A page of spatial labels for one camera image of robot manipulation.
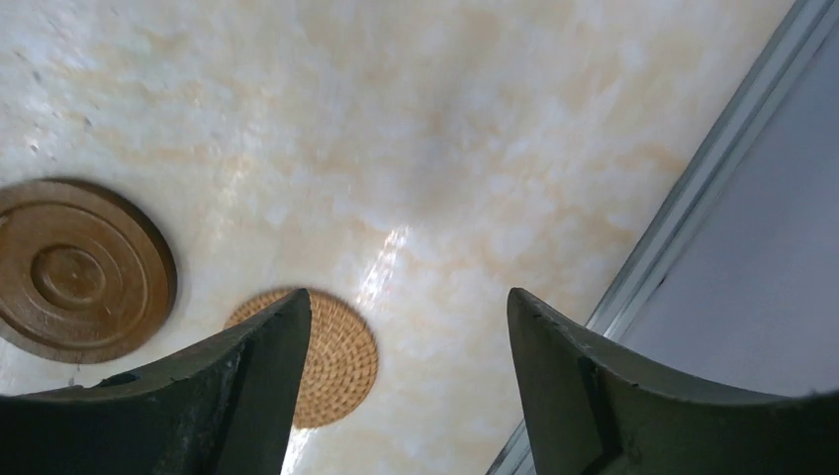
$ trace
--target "woven coaster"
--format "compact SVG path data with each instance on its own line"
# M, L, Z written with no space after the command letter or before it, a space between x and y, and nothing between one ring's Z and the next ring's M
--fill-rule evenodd
M294 288L268 292L242 304L230 328L285 297ZM294 412L296 428L319 428L345 418L364 401L379 368L373 333L358 313L330 294L309 290L312 336Z

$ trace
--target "woven texture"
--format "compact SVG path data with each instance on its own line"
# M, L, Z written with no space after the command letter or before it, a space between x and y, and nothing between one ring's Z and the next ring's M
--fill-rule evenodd
M293 288L259 295L239 307L225 328L252 317ZM319 428L343 419L364 401L379 367L373 333L349 305L330 294L309 291L312 336L297 397L294 425Z

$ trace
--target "marble pattern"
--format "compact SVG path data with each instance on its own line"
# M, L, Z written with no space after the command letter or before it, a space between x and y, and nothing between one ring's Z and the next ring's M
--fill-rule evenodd
M7 0L0 185L83 177L178 259L146 346L0 342L0 392L91 385L308 285L379 379L284 473L484 473L520 419L505 299L582 322L792 0Z

